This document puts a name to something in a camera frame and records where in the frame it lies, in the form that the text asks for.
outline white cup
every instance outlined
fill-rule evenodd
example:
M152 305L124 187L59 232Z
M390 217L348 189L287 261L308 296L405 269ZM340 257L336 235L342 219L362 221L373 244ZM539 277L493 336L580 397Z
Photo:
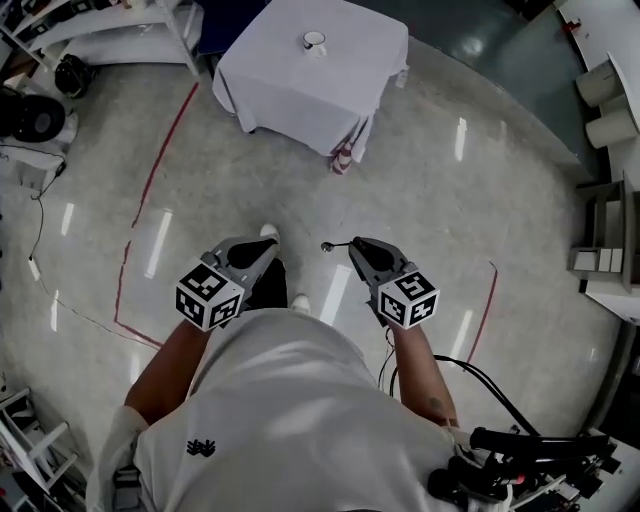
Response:
M302 46L307 55L311 55L316 59L320 59L327 55L327 49L324 46L326 38L322 32L311 31L302 36Z

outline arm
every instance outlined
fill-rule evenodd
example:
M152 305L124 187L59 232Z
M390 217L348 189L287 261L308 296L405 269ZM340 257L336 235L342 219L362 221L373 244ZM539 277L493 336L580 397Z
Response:
M420 326L406 331L389 322L396 347L403 405L418 416L444 426L458 426L453 400Z
M187 397L210 335L184 320L138 377L124 405L149 425L177 409Z

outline white box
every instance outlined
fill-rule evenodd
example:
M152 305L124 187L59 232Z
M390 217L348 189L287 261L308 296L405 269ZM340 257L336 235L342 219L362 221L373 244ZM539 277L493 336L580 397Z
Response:
M176 309L203 331L235 317L243 297L244 288L199 259L176 283Z
M439 296L420 271L412 272L378 288L378 312L408 329L434 315Z
M611 268L611 249L600 249L600 258L598 259L598 271L609 272Z
M598 254L595 251L578 252L578 254L576 255L576 261L573 264L573 270L595 271L597 255Z
M622 272L622 249L613 249L611 252L611 272Z

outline black speaker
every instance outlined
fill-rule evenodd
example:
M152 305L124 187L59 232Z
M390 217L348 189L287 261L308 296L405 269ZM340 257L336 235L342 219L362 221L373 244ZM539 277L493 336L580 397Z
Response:
M11 87L0 86L0 137L13 134L20 119L22 94Z
M45 142L64 127L65 112L59 101L47 96L30 95L21 100L21 112L13 136L21 142Z

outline shoe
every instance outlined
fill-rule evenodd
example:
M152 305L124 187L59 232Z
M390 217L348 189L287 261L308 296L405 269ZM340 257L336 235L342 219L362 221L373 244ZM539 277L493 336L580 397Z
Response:
M306 295L297 295L291 303L291 309L296 313L302 313L303 315L311 315L311 303L309 297Z
M260 236L270 236L271 238L275 238L280 243L280 233L273 224L265 224L260 228Z

